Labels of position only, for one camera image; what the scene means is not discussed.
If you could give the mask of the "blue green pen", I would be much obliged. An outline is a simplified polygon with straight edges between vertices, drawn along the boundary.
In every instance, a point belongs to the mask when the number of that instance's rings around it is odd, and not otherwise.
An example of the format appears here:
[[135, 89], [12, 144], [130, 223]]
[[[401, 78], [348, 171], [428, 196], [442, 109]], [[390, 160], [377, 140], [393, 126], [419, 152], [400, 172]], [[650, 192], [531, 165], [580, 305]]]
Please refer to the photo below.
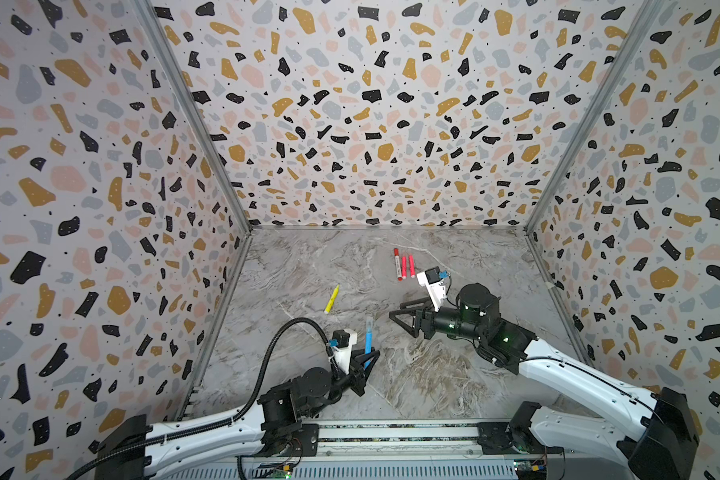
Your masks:
[[[365, 353], [365, 354], [370, 354], [371, 351], [372, 351], [372, 343], [373, 343], [373, 341], [372, 341], [372, 336], [373, 336], [373, 327], [372, 327], [372, 325], [371, 325], [371, 326], [366, 326], [365, 346], [364, 346], [364, 353]], [[369, 366], [369, 364], [370, 364], [370, 360], [367, 360], [367, 361], [364, 363], [364, 368], [367, 368], [367, 367]]]

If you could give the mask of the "yellow highlighter pen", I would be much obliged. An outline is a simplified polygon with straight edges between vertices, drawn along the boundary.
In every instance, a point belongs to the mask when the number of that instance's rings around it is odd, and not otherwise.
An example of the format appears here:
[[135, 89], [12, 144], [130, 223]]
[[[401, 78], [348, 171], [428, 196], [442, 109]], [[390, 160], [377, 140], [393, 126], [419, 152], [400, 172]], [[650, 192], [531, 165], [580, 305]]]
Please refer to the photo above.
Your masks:
[[330, 298], [329, 298], [329, 300], [328, 300], [325, 308], [324, 308], [324, 313], [325, 313], [325, 314], [330, 314], [331, 311], [333, 310], [333, 307], [334, 307], [334, 305], [335, 305], [335, 302], [336, 302], [336, 299], [337, 299], [337, 297], [338, 297], [338, 295], [339, 295], [339, 292], [340, 292], [340, 286], [339, 286], [339, 285], [336, 285], [335, 288], [333, 289], [332, 293], [331, 293], [331, 296], [330, 296]]

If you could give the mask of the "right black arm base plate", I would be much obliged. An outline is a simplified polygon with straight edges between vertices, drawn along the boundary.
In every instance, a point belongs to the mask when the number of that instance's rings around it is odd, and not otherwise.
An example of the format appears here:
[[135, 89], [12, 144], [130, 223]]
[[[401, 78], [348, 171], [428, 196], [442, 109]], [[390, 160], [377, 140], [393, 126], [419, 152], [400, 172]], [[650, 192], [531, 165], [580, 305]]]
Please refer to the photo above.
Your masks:
[[531, 433], [531, 418], [541, 408], [537, 402], [524, 401], [508, 421], [486, 421], [477, 424], [477, 443], [484, 455], [562, 454], [561, 447], [547, 447]]

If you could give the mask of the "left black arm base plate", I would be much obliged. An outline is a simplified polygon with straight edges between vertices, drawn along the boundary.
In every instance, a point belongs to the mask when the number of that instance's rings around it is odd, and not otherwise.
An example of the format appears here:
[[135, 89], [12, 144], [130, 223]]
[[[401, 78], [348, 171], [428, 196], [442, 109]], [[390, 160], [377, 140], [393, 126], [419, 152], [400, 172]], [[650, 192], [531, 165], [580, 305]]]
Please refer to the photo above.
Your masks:
[[267, 458], [281, 454], [315, 457], [318, 453], [320, 426], [316, 423], [302, 423], [287, 429], [266, 431], [262, 440], [263, 447], [254, 458]]

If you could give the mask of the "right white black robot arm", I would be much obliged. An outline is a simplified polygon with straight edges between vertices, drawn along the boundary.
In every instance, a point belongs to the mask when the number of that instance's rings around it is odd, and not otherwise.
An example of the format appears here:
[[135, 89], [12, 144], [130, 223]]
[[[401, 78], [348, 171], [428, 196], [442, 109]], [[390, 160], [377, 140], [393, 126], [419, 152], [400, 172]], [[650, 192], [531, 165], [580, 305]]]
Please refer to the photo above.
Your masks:
[[534, 453], [543, 447], [573, 450], [609, 460], [638, 479], [687, 479], [699, 447], [687, 398], [664, 387], [655, 393], [617, 380], [504, 319], [499, 299], [479, 284], [461, 289], [447, 305], [441, 282], [425, 298], [404, 302], [390, 319], [414, 338], [444, 334], [467, 340], [482, 359], [535, 380], [590, 410], [581, 416], [524, 401], [490, 447]]

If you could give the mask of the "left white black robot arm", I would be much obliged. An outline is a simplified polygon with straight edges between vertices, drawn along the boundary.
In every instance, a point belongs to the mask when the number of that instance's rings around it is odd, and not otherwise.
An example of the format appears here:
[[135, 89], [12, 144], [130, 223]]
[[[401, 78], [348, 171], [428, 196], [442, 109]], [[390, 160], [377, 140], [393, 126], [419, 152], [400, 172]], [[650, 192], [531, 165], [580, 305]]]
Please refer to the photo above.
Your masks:
[[348, 370], [313, 367], [240, 408], [182, 422], [147, 424], [139, 415], [102, 444], [96, 479], [164, 479], [227, 456], [312, 455], [317, 429], [304, 421], [365, 386], [380, 352], [345, 350]]

